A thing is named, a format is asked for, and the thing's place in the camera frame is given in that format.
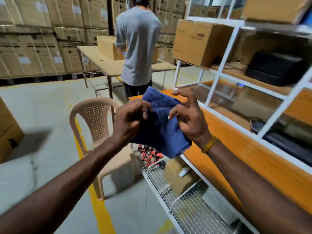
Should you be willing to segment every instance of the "shirt sleeve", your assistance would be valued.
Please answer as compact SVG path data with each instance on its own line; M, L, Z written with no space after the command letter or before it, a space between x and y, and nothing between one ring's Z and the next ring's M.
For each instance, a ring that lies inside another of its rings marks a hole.
M126 34L124 32L123 25L118 21L118 19L116 21L115 35L116 35L115 47L126 48Z

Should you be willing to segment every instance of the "man in gray shirt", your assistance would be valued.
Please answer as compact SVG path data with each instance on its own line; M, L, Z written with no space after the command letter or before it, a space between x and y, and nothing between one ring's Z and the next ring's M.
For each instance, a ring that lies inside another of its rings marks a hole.
M161 23L150 11L149 0L127 0L127 8L117 16L115 46L125 54L121 79L128 98L144 94L152 86L152 61Z

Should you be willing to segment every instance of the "perforated chair back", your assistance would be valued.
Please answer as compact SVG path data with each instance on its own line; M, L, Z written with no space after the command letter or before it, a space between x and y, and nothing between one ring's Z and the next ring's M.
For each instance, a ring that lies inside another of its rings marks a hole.
M82 143L80 133L75 123L76 115L80 114L85 120L89 127L92 141L95 142L101 138L109 137L107 117L108 110L111 106L113 106L115 110L119 107L113 99L103 97L89 98L73 106L69 115L69 123L84 156L87 151Z

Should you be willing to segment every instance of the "right hand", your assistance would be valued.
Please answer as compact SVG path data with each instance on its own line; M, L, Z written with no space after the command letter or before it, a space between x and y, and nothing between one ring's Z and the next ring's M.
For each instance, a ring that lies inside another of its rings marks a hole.
M189 89L175 90L172 94L187 97L187 102L172 108L168 119L171 120L177 115L181 131L200 149L204 149L212 135L209 132L204 113L198 105L197 98Z

